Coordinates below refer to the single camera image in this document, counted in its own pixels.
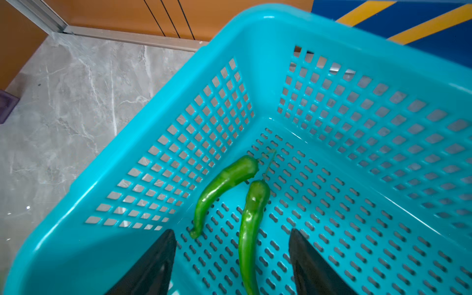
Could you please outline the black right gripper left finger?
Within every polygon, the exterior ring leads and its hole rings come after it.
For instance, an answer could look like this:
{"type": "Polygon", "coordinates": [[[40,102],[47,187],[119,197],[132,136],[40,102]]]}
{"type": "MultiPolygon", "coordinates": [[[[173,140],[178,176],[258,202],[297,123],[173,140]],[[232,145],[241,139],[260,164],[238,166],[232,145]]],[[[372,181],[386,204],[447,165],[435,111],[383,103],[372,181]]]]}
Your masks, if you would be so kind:
{"type": "Polygon", "coordinates": [[[109,295],[167,294],[176,250],[175,233],[168,229],[107,293],[109,295]]]}

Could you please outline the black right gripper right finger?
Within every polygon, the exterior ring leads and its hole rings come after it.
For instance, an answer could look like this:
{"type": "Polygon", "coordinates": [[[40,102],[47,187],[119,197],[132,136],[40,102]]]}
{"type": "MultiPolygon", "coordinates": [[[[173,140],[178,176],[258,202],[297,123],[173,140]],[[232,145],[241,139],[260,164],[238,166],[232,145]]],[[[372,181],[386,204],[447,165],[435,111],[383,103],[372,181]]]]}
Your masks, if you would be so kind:
{"type": "Polygon", "coordinates": [[[289,253],[297,294],[354,295],[356,293],[297,229],[291,230],[289,253]]]}

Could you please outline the small green pepper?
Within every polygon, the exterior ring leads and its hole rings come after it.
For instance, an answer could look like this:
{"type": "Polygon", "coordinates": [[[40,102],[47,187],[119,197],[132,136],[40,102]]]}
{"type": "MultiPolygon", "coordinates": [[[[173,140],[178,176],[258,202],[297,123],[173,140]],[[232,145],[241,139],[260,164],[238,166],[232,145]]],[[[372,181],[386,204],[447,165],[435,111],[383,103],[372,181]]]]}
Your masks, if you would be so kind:
{"type": "Polygon", "coordinates": [[[259,295],[256,279],[256,246],[264,209],[270,197],[270,187],[264,180],[252,182],[248,189],[240,225],[238,254],[240,274],[248,295],[259,295]]]}
{"type": "Polygon", "coordinates": [[[195,206],[194,226],[189,235],[193,239],[201,236],[207,211],[213,203],[219,199],[225,192],[238,186],[244,181],[248,181],[256,176],[259,172],[260,158],[254,158],[249,155],[242,156],[231,165],[222,169],[216,175],[200,194],[195,206]]]}

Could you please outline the teal plastic mesh basket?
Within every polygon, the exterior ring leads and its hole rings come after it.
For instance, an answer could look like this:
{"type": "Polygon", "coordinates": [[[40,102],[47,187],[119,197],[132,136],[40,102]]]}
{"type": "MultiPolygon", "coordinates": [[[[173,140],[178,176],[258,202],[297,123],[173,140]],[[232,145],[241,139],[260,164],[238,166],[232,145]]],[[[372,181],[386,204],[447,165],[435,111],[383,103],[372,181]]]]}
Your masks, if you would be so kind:
{"type": "Polygon", "coordinates": [[[242,183],[189,232],[242,156],[271,189],[263,295],[293,295],[298,230],[360,295],[472,292],[472,71],[281,4],[231,20],[26,239],[7,295],[103,295],[175,233],[169,294],[242,295],[242,183]]]}

